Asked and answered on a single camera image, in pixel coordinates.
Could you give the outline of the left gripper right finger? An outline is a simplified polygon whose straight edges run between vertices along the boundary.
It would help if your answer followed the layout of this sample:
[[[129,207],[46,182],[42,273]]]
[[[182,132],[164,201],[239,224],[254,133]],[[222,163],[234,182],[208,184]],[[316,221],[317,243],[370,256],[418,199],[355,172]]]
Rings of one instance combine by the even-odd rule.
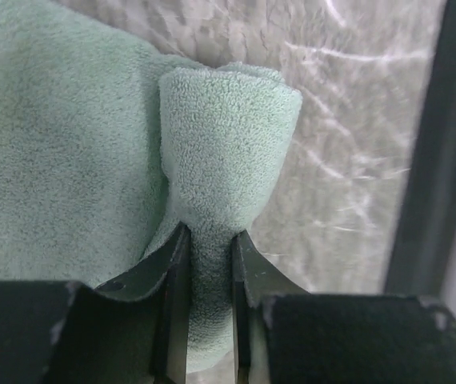
[[[312,294],[230,245],[238,383],[456,383],[456,318],[429,297]]]

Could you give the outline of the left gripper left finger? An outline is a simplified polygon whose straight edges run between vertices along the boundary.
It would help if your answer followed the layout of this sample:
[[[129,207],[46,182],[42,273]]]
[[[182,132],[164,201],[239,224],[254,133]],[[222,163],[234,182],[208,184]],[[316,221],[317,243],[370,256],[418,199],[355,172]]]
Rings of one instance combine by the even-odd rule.
[[[0,281],[0,383],[183,383],[190,231],[97,288]]]

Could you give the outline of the green towel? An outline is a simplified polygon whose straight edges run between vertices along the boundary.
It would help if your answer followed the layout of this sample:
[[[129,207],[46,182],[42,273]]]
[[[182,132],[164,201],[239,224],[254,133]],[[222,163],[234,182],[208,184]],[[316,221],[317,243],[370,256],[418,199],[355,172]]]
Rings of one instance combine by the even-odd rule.
[[[0,279],[91,286],[192,232],[189,372],[232,335],[228,249],[267,204],[301,94],[52,1],[0,1]]]

